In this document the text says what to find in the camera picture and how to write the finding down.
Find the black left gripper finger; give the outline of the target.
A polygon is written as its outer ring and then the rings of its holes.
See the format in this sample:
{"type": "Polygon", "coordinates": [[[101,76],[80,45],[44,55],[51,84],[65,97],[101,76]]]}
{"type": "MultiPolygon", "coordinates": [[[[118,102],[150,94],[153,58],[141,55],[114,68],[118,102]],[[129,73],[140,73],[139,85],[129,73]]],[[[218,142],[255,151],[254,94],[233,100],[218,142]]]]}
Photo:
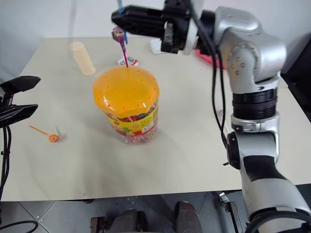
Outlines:
{"type": "Polygon", "coordinates": [[[5,94],[13,96],[16,93],[33,89],[40,81],[41,78],[37,76],[19,76],[2,83],[0,87],[5,94]]]}
{"type": "Polygon", "coordinates": [[[0,112],[0,127],[4,128],[31,117],[37,108],[37,104],[11,105],[0,112]]]}

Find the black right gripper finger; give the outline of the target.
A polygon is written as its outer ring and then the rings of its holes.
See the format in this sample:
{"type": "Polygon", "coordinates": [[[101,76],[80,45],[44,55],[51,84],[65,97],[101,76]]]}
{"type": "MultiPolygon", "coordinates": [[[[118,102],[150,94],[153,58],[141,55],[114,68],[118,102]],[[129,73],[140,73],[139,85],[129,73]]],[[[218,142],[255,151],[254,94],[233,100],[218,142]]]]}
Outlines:
{"type": "Polygon", "coordinates": [[[121,22],[116,23],[121,29],[134,35],[141,35],[147,37],[163,38],[165,22],[121,22]]]}
{"type": "Polygon", "coordinates": [[[162,18],[161,10],[135,5],[125,6],[121,12],[114,11],[111,15],[111,20],[116,24],[164,24],[166,22],[166,20],[162,18]]]}

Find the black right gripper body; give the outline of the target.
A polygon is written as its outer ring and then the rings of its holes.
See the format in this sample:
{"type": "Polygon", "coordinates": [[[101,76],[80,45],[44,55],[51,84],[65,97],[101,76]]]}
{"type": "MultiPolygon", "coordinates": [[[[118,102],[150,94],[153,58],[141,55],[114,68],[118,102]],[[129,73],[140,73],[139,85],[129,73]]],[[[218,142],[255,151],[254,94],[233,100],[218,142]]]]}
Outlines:
{"type": "Polygon", "coordinates": [[[161,18],[164,20],[164,35],[161,51],[177,54],[186,45],[190,13],[187,0],[166,0],[161,18]]]}

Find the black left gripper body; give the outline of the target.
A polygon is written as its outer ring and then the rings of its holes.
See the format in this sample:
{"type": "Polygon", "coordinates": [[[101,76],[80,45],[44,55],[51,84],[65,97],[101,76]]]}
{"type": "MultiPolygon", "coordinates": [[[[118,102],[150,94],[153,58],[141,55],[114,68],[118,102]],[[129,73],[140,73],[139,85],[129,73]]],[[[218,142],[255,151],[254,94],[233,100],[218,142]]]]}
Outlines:
{"type": "Polygon", "coordinates": [[[0,98],[0,110],[5,111],[9,109],[9,107],[12,105],[13,101],[13,95],[4,94],[3,97],[0,98]]]}

